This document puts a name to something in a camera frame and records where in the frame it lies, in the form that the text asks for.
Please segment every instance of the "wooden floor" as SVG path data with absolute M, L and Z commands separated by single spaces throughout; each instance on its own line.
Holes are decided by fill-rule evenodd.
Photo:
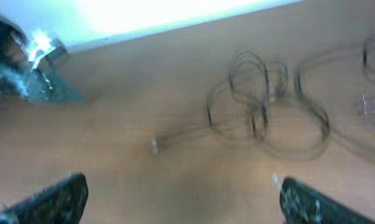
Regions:
M 155 136 L 206 125 L 206 94 L 236 52 L 282 60 L 293 74 L 306 56 L 372 33 L 375 0 L 307 0 L 72 55 L 60 73 L 85 106 L 0 102 L 0 209 L 81 171 L 90 190 L 81 223 L 282 223 L 276 173 L 375 219 L 375 162 L 336 137 L 299 162 L 209 130 L 150 149 Z M 322 85 L 328 99 L 344 91 Z

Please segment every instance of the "black object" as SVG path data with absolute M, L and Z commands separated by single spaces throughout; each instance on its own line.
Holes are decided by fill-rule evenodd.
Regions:
M 19 224 L 77 224 L 87 199 L 88 186 L 85 176 L 74 174 L 31 198 L 5 209 L 0 214 L 16 216 Z
M 280 207 L 285 216 L 286 224 L 375 223 L 303 182 L 289 177 L 283 181 L 280 191 Z

